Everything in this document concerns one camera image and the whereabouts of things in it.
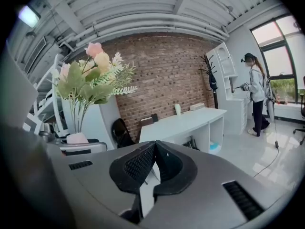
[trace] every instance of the pink vase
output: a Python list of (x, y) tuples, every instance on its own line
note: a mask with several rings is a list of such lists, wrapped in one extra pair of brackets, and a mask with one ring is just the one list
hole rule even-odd
[(89, 143), (84, 133), (78, 132), (67, 136), (67, 144), (83, 144)]

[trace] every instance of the white shoe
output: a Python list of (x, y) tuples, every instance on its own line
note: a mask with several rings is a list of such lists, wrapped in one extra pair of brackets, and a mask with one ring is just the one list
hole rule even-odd
[(254, 136), (257, 136), (257, 132), (255, 132), (253, 129), (249, 129), (248, 133)]
[(267, 126), (267, 128), (264, 129), (265, 133), (270, 133), (271, 132), (271, 125)]

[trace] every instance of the ceiling light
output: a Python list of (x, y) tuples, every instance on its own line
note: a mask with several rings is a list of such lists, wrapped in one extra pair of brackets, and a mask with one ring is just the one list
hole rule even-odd
[(28, 6), (24, 6), (20, 10), (18, 14), (18, 18), (21, 19), (28, 26), (33, 28), (40, 19), (40, 15), (37, 12), (35, 12), (33, 9), (30, 9)]

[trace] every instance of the black fisheye border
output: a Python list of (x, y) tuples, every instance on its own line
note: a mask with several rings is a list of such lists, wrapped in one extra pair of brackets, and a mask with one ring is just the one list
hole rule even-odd
[[(2, 16), (1, 16), (1, 30), (0, 33), (0, 49), (3, 50), (5, 40), (8, 38), (10, 31), (12, 30), (15, 21), (17, 19), (16, 9), (21, 4), (27, 4), (30, 0), (0, 0)], [(305, 18), (304, 18), (304, 0), (281, 0), (283, 4), (294, 15), (303, 31), (305, 31)], [(24, 197), (19, 193), (16, 188), (12, 177), (9, 174), (7, 167), (4, 165), (2, 152), (0, 152), (0, 169), (1, 169), (1, 191), (2, 199), (2, 217), (1, 222), (4, 228), (16, 228), (17, 226), (30, 226), (31, 228), (58, 228), (52, 221), (47, 220), (37, 211), (35, 211)], [(290, 198), (283, 198), (278, 207), (285, 206), (277, 217), (269, 224), (252, 224), (251, 221), (243, 226), (243, 228), (281, 228), (288, 226), (291, 228), (298, 228), (303, 223), (304, 203), (305, 203), (305, 179), (303, 177), (296, 192)], [(268, 216), (273, 217), (272, 211), (269, 213), (269, 209), (265, 212), (266, 220), (268, 223)]]

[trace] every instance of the brick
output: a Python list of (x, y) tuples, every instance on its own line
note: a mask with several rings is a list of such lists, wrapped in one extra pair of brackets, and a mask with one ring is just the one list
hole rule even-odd
[(209, 78), (199, 69), (206, 69), (200, 56), (217, 43), (180, 33), (142, 33), (117, 38), (103, 43), (112, 58), (120, 52), (124, 63), (136, 65), (133, 83), (137, 92), (118, 95), (121, 117), (133, 140), (138, 138), (140, 120), (157, 113), (159, 119), (175, 115), (174, 105), (182, 111), (195, 103), (214, 107)]

